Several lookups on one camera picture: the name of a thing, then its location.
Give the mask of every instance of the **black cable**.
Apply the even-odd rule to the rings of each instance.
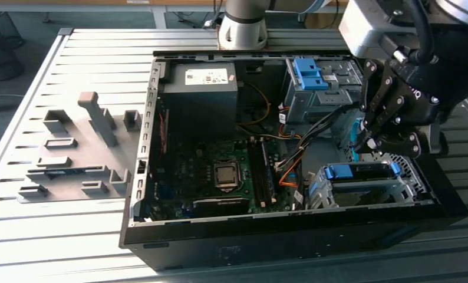
[[[250,119],[252,119],[252,121],[256,121],[256,120],[257,120],[257,118],[256,118],[256,113],[254,113],[254,112],[250,113]],[[262,131],[264,134],[269,134],[266,128],[264,127],[264,125],[262,125],[261,123],[257,123],[257,124],[254,124],[254,125],[257,125],[257,127],[261,129],[261,131]]]
[[[185,23],[185,24],[188,24],[188,25],[192,25],[193,28],[201,27],[200,24],[197,24],[196,22],[192,22],[190,20],[188,20],[188,19],[185,19],[184,17],[181,17],[181,16],[178,15],[178,13],[176,13],[176,12],[172,12],[172,13],[173,13],[173,14],[176,15],[176,17],[182,21],[182,23]]]
[[[302,204],[301,207],[296,206],[296,210],[302,210],[305,209],[305,202],[306,202],[306,192],[305,192],[305,187],[304,187],[304,174],[302,174],[302,163],[300,162],[293,169],[294,172],[294,181],[296,181],[296,190],[302,196]]]
[[[428,64],[434,56],[434,39],[429,26],[428,14],[420,0],[405,0],[413,20],[414,30],[420,42],[420,49],[409,54],[414,65]]]
[[[325,117],[321,118],[320,121],[317,121],[316,124],[312,125],[306,134],[302,135],[302,139],[300,140],[298,146],[301,146],[308,141],[308,139],[312,138],[312,136],[316,136],[317,134],[322,133],[330,127],[334,120],[344,112],[346,112],[350,109],[358,108],[358,106],[360,104],[354,102],[349,105],[342,105],[337,109],[334,109],[333,112],[330,112]]]
[[[320,121],[314,125],[312,125],[310,129],[302,135],[302,138],[300,139],[296,151],[289,155],[285,160],[277,165],[278,168],[282,168],[290,160],[296,159],[300,157],[301,154],[304,154],[306,147],[309,146],[310,140],[318,136],[320,133],[322,133],[325,130],[329,129],[329,127],[333,125],[336,119],[340,117],[340,115],[350,110],[358,107],[358,103],[354,102],[353,104],[349,105],[342,105],[340,106],[333,112],[330,112],[324,118],[321,118]]]
[[[338,6],[340,6],[338,0],[334,0],[334,16],[333,16],[333,21],[330,22],[329,25],[326,25],[326,26],[322,27],[322,28],[330,28],[330,27],[334,25],[336,19],[338,18]]]

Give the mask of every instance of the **cable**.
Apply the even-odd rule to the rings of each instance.
[[[306,13],[312,13],[316,12],[324,3],[325,0],[316,0],[313,1],[313,3],[310,4],[309,8],[306,8],[306,10],[304,12],[301,12],[300,14],[306,14]]]
[[[286,176],[288,176],[290,170],[294,168],[294,166],[296,166],[296,165],[298,164],[298,162],[301,161],[302,157],[304,157],[304,155],[301,155],[301,156],[294,160],[294,162],[293,162],[292,166],[289,167],[286,173],[282,175],[281,179],[278,180],[278,184],[280,184],[281,186],[282,186],[284,183],[286,183],[286,182],[284,182],[284,179],[286,178]]]
[[[213,17],[209,21],[204,22],[204,27],[212,27],[213,23],[216,22],[217,17],[220,16],[221,12],[221,6],[224,4],[224,0],[220,1],[220,6],[216,9],[216,0],[213,0],[212,5],[213,5]]]
[[[197,24],[196,22],[192,22],[190,20],[188,20],[188,19],[185,19],[184,17],[181,17],[181,16],[178,15],[178,13],[176,13],[176,12],[172,12],[172,13],[173,13],[173,14],[176,15],[176,17],[182,21],[182,23],[192,25],[193,28],[198,28],[198,27],[202,26],[201,24]]]
[[[270,113],[270,102],[268,101],[266,95],[261,92],[261,90],[253,84],[250,84],[248,82],[244,82],[244,84],[249,85],[257,91],[257,93],[260,93],[260,95],[262,96],[262,98],[265,100],[265,104],[266,104],[266,112],[265,112],[265,115],[260,119],[250,121],[250,122],[237,123],[237,125],[241,125],[241,126],[253,125],[253,124],[261,122],[262,120],[265,120],[265,118],[268,117],[268,114]]]
[[[20,94],[0,94],[0,96],[17,96],[17,97],[24,97],[24,96],[20,95]]]
[[[306,142],[306,140],[320,134],[321,132],[324,132],[332,125],[334,119],[338,118],[338,116],[341,115],[342,112],[354,109],[358,107],[358,103],[354,102],[349,105],[342,105],[340,106],[333,112],[330,112],[320,121],[317,121],[316,124],[312,125],[310,129],[308,130],[306,134],[302,136],[302,139],[300,140],[298,146],[302,145],[304,142]]]
[[[409,54],[414,65],[428,64],[434,56],[434,39],[429,26],[428,14],[420,0],[405,0],[413,20],[414,30],[420,42],[420,49]]]
[[[333,20],[330,22],[329,25],[324,26],[322,28],[330,28],[334,25],[336,19],[338,19],[338,0],[334,0],[334,16],[333,16]]]
[[[242,127],[241,125],[237,125],[237,127],[245,131],[249,135],[253,135],[253,136],[261,136],[261,137],[270,137],[273,139],[277,139],[277,140],[290,140],[292,138],[290,137],[277,137],[272,134],[258,134],[258,133],[254,133],[253,131],[250,131],[249,129],[246,129],[245,127]]]
[[[281,124],[281,126],[278,127],[278,135],[280,135],[281,137],[290,137],[290,134],[284,134],[282,128],[284,128],[284,125]],[[302,138],[301,135],[298,135],[298,134],[296,134],[294,137],[296,137],[297,139],[301,139],[301,138]]]

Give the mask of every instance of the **metal slotted table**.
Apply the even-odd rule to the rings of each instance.
[[[17,202],[32,164],[16,161],[37,158],[37,148],[18,145],[42,144],[44,135],[36,131],[42,110],[85,88],[97,90],[98,104],[113,113],[142,107],[152,52],[214,50],[214,37],[210,31],[189,29],[61,30],[0,142],[0,281],[468,282],[468,218],[384,251],[157,274],[117,247],[122,198]],[[274,50],[346,47],[334,31],[289,29],[269,31],[269,46]],[[442,129],[449,156],[438,162],[468,205],[468,101]]]

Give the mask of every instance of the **motherboard chip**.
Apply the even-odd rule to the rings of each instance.
[[[226,193],[238,187],[237,167],[234,160],[214,162],[214,186]]]

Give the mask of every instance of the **blue plastic latch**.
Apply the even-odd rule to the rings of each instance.
[[[332,165],[329,168],[333,171],[336,179],[348,179],[353,177],[349,165]]]
[[[333,178],[334,178],[333,171],[330,170],[329,167],[325,168],[325,174],[326,174],[326,179],[333,180]]]
[[[309,195],[312,195],[313,191],[317,189],[317,182],[313,182],[313,185],[309,190]]]
[[[390,163],[390,169],[392,169],[396,176],[398,176],[401,174],[401,168],[396,162]]]
[[[302,90],[326,90],[328,83],[321,77],[321,68],[316,65],[314,59],[294,59],[294,72],[302,81]]]

